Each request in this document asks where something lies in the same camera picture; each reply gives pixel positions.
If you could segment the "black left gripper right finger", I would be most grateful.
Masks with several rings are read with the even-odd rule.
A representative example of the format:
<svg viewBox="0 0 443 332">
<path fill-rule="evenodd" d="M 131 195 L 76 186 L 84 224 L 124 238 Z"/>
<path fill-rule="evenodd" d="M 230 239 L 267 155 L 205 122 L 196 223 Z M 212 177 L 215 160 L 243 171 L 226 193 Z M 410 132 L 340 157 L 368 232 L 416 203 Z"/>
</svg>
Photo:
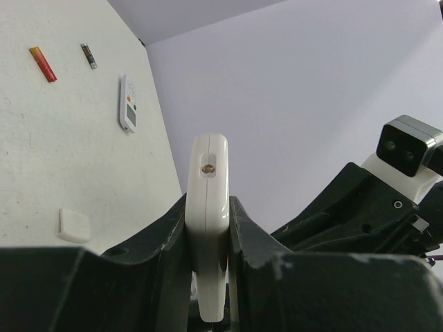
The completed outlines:
<svg viewBox="0 0 443 332">
<path fill-rule="evenodd" d="M 441 331 L 442 281 L 403 255 L 295 253 L 230 198 L 232 331 Z"/>
</svg>

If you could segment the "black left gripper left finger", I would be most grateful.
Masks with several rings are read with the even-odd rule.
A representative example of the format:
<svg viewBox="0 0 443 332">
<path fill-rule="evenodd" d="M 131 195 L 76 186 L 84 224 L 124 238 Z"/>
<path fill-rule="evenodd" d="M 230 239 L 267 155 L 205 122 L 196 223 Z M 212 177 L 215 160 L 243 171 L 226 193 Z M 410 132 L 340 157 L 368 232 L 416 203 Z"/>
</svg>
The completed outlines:
<svg viewBox="0 0 443 332">
<path fill-rule="evenodd" d="M 97 255 L 83 247 L 1 250 L 2 331 L 185 331 L 192 269 L 185 199 Z"/>
</svg>

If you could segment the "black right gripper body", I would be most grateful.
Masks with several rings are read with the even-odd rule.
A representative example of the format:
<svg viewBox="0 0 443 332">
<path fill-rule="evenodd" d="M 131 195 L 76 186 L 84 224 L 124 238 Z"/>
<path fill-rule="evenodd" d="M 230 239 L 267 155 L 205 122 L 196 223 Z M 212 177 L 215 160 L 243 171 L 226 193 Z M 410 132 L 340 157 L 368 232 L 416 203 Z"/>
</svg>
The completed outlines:
<svg viewBox="0 0 443 332">
<path fill-rule="evenodd" d="M 442 244 L 442 183 L 420 204 L 354 163 L 273 237 L 294 252 L 413 255 Z"/>
</svg>

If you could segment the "white battery cover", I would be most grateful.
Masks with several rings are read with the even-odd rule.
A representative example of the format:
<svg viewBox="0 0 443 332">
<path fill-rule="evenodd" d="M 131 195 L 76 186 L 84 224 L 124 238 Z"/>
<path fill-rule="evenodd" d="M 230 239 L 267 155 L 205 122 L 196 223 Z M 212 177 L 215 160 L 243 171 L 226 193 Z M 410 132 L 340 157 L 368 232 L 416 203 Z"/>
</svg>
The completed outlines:
<svg viewBox="0 0 443 332">
<path fill-rule="evenodd" d="M 91 239 L 89 217 L 72 209 L 60 209 L 58 237 L 71 243 L 88 242 Z"/>
</svg>

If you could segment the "long white remote control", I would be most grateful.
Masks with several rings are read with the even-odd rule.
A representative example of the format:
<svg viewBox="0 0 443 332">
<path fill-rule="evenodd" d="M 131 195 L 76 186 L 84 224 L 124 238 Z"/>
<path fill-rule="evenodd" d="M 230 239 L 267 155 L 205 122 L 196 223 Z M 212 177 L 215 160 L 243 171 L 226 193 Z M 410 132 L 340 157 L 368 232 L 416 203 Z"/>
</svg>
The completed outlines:
<svg viewBox="0 0 443 332">
<path fill-rule="evenodd" d="M 228 141 L 219 133 L 201 134 L 192 147 L 185 224 L 204 322 L 224 318 L 229 214 Z"/>
</svg>

